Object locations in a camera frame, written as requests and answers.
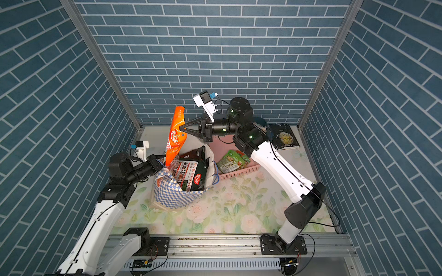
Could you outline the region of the small green condiment packet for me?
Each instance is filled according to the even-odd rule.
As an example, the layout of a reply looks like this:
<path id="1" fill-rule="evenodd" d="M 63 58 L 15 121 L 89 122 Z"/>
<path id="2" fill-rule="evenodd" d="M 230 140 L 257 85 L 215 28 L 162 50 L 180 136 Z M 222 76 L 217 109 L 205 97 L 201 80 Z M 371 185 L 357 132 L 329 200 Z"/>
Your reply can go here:
<path id="1" fill-rule="evenodd" d="M 238 150 L 229 150 L 217 163 L 218 169 L 223 173 L 242 170 L 250 163 L 249 157 Z"/>

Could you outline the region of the aluminium corner post right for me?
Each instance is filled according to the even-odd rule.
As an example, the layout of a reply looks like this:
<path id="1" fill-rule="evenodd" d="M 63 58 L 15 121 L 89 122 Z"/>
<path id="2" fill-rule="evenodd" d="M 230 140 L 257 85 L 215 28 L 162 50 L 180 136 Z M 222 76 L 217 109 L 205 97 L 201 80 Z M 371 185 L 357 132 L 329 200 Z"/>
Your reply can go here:
<path id="1" fill-rule="evenodd" d="M 322 71 L 317 79 L 315 88 L 312 91 L 310 99 L 307 101 L 307 105 L 305 107 L 305 110 L 300 118 L 299 124 L 298 124 L 298 131 L 301 132 L 302 129 L 305 127 L 308 121 L 308 117 L 311 114 L 314 104 L 316 100 L 318 99 L 321 90 L 325 84 L 325 81 L 330 73 L 330 70 L 332 69 L 332 66 L 337 58 L 337 55 L 339 54 L 339 51 L 341 47 L 343 46 L 343 43 L 345 41 L 345 38 L 347 37 L 349 30 L 356 18 L 356 15 L 359 12 L 360 7 L 363 4 L 363 0 L 354 0 L 351 1 L 351 4 L 345 14 L 344 20 L 337 32 L 337 36 L 334 40 L 334 43 L 330 49 L 330 52 L 328 54 L 328 57 L 323 65 Z"/>

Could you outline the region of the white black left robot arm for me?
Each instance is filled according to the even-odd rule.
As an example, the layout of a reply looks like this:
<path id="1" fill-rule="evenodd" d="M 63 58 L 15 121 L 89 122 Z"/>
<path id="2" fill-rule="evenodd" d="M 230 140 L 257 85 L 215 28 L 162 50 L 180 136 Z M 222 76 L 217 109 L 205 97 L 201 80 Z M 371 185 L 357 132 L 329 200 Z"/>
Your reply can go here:
<path id="1" fill-rule="evenodd" d="M 146 160 L 126 152 L 112 155 L 108 163 L 109 182 L 102 189 L 93 214 L 56 276 L 115 276 L 134 255 L 153 251 L 148 228 L 129 228 L 104 259 L 100 256 L 120 216 L 128 207 L 137 184 L 163 169 L 160 155 Z"/>

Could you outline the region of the pink perforated plastic basket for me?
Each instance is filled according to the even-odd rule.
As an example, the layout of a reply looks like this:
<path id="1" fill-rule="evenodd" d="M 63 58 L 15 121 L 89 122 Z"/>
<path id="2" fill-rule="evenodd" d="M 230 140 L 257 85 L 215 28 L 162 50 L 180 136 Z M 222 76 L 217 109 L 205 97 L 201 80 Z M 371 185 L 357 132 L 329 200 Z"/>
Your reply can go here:
<path id="1" fill-rule="evenodd" d="M 233 137 L 234 135 L 215 136 L 209 143 L 221 180 L 253 173 L 260 168 L 257 162 L 236 147 Z"/>

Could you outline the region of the blue checkered paper bag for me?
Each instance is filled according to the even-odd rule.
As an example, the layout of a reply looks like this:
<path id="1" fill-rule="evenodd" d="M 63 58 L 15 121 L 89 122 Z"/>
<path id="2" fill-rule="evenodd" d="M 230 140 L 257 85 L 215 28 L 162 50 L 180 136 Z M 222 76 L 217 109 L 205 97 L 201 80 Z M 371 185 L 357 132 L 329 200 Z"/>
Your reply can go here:
<path id="1" fill-rule="evenodd" d="M 183 209 L 219 180 L 212 149 L 198 138 L 188 136 L 170 166 L 156 174 L 151 207 L 166 211 Z"/>

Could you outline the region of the dark green fish condiment packet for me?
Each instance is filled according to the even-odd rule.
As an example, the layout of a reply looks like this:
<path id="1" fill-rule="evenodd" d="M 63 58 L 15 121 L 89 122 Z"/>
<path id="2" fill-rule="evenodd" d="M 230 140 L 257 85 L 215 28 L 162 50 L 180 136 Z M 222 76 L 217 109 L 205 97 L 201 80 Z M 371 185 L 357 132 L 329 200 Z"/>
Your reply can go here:
<path id="1" fill-rule="evenodd" d="M 208 166 L 206 162 L 174 161 L 172 175 L 185 192 L 204 190 Z"/>

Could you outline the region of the black book with yellow picture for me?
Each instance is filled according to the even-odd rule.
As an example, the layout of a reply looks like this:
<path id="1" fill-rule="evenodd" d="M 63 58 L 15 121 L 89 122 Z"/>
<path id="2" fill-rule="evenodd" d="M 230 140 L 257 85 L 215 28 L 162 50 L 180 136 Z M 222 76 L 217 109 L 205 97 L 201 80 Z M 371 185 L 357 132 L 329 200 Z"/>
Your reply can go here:
<path id="1" fill-rule="evenodd" d="M 268 126 L 272 144 L 277 150 L 299 148 L 299 142 L 288 124 L 270 124 Z"/>

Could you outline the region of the dark teal storage bin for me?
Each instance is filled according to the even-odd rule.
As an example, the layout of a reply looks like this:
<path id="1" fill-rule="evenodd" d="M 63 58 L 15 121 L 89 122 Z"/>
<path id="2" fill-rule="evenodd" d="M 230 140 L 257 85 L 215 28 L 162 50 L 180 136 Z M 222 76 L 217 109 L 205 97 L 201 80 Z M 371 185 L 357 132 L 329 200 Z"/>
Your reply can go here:
<path id="1" fill-rule="evenodd" d="M 261 117 L 253 117 L 253 122 L 262 128 L 266 128 L 268 125 L 266 120 Z"/>

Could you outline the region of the aluminium corner post left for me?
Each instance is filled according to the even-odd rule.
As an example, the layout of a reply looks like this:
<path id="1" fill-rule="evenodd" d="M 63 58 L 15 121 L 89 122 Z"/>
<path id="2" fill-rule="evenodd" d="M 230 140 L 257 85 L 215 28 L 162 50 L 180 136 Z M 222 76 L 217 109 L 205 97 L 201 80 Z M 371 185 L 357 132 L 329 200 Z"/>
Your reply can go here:
<path id="1" fill-rule="evenodd" d="M 65 9 L 66 13 L 70 17 L 71 21 L 73 22 L 74 26 L 76 27 L 77 31 L 79 32 L 81 38 L 84 40 L 86 46 L 88 47 L 91 54 L 93 55 L 95 61 L 97 62 L 98 66 L 100 67 L 102 73 L 106 77 L 110 86 L 113 88 L 117 98 L 122 103 L 123 108 L 125 109 L 125 111 L 129 115 L 129 118 L 131 119 L 137 132 L 140 132 L 142 130 L 142 123 L 138 119 L 138 117 L 135 114 L 132 106 L 130 105 L 127 97 L 125 96 L 124 92 L 122 91 L 121 86 L 119 85 L 114 73 L 112 72 L 108 62 L 106 61 L 105 56 L 103 55 L 99 45 L 95 41 L 89 27 L 87 26 L 87 23 L 85 22 L 84 18 L 82 17 L 75 2 L 71 1 L 71 0 L 60 0 L 60 2 L 62 4 L 63 8 Z"/>

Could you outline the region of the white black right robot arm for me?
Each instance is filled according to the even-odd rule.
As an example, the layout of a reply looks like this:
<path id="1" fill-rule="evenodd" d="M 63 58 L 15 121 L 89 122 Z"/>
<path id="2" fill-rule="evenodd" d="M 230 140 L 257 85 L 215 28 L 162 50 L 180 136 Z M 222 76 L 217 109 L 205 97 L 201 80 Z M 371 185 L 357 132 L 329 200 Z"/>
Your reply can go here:
<path id="1" fill-rule="evenodd" d="M 275 245 L 280 251 L 285 251 L 325 204 L 326 188 L 322 183 L 315 184 L 304 177 L 278 153 L 268 132 L 254 123 L 253 108 L 247 99 L 232 99 L 226 117 L 215 118 L 214 97 L 216 94 L 209 92 L 193 96 L 196 106 L 202 107 L 205 114 L 180 126 L 180 130 L 205 143 L 212 142 L 214 135 L 232 135 L 235 146 L 277 181 L 292 202 L 285 210 L 285 221 L 275 235 Z"/>

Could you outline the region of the floral table mat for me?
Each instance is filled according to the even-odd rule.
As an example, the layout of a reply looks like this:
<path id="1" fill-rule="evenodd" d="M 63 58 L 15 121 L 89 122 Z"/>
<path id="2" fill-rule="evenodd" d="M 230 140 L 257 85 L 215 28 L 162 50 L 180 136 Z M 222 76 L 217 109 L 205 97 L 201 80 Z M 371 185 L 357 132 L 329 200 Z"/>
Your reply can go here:
<path id="1" fill-rule="evenodd" d="M 197 201 L 178 211 L 154 208 L 153 180 L 138 185 L 112 234 L 132 227 L 166 233 L 274 233 L 291 204 L 287 193 L 264 169 L 221 180 Z"/>

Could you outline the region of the black red condiment packet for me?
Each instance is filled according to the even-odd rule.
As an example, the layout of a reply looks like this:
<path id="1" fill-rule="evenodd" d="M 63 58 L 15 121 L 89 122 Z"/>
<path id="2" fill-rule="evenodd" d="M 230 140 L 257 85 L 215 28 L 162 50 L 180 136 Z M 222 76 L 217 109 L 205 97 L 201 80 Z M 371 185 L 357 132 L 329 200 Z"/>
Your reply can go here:
<path id="1" fill-rule="evenodd" d="M 197 161 L 206 162 L 206 147 L 201 146 L 197 149 L 193 149 L 190 152 L 180 155 L 179 161 Z"/>

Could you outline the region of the orange condiment packet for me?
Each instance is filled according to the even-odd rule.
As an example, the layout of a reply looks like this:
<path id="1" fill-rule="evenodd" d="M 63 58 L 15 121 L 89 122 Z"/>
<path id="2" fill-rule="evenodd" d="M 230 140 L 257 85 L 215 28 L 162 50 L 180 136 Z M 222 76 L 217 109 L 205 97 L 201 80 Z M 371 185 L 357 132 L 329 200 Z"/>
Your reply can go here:
<path id="1" fill-rule="evenodd" d="M 174 112 L 166 144 L 166 167 L 171 165 L 187 138 L 187 134 L 180 130 L 180 127 L 185 124 L 184 112 L 185 108 L 183 106 L 177 106 Z"/>

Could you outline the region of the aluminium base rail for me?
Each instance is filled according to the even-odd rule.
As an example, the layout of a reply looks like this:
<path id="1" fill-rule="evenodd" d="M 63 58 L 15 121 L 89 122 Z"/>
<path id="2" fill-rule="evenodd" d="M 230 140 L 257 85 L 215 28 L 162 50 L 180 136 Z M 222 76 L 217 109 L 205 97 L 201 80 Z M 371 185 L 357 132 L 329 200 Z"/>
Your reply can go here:
<path id="1" fill-rule="evenodd" d="M 133 256 L 117 276 L 363 276 L 347 234 L 304 233 L 278 250 L 271 234 L 152 235 L 155 253 Z"/>

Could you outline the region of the aluminium corner post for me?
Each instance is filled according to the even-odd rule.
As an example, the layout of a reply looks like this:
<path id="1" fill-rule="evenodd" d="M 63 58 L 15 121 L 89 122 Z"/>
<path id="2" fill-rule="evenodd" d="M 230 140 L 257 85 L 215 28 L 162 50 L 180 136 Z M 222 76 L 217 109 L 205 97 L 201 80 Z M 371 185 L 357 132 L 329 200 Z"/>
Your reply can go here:
<path id="1" fill-rule="evenodd" d="M 312 91 L 310 99 L 307 101 L 307 105 L 305 107 L 305 110 L 300 118 L 299 124 L 298 124 L 298 131 L 301 132 L 302 129 L 305 127 L 308 121 L 308 117 L 311 114 L 314 104 L 316 100 L 318 99 L 321 90 L 325 84 L 325 81 L 330 73 L 330 70 L 332 69 L 332 66 L 337 58 L 337 55 L 339 54 L 339 51 L 341 47 L 343 46 L 343 43 L 345 41 L 345 38 L 347 37 L 349 30 L 356 18 L 356 15 L 359 12 L 360 7 L 363 4 L 363 0 L 354 0 L 351 1 L 351 4 L 345 14 L 344 20 L 337 32 L 337 36 L 334 40 L 334 43 L 330 49 L 330 52 L 328 54 L 328 57 L 323 65 L 322 71 L 317 79 L 315 88 Z"/>
<path id="2" fill-rule="evenodd" d="M 129 118 L 131 119 L 137 132 L 140 132 L 142 130 L 142 123 L 138 119 L 138 117 L 135 114 L 132 106 L 130 105 L 127 97 L 125 96 L 124 92 L 122 91 L 121 86 L 119 85 L 114 73 L 112 72 L 108 62 L 106 61 L 105 56 L 103 55 L 99 45 L 95 41 L 89 27 L 87 26 L 87 23 L 85 22 L 84 18 L 82 17 L 75 2 L 71 1 L 71 0 L 60 0 L 60 2 L 62 4 L 63 8 L 65 9 L 66 13 L 70 17 L 71 21 L 73 22 L 74 26 L 76 27 L 77 31 L 79 32 L 81 38 L 84 40 L 86 46 L 88 47 L 91 54 L 93 55 L 95 61 L 97 62 L 98 66 L 100 67 L 102 73 L 106 77 L 110 86 L 113 88 L 117 98 L 122 103 L 123 108 L 125 109 L 125 111 L 129 115 Z"/>

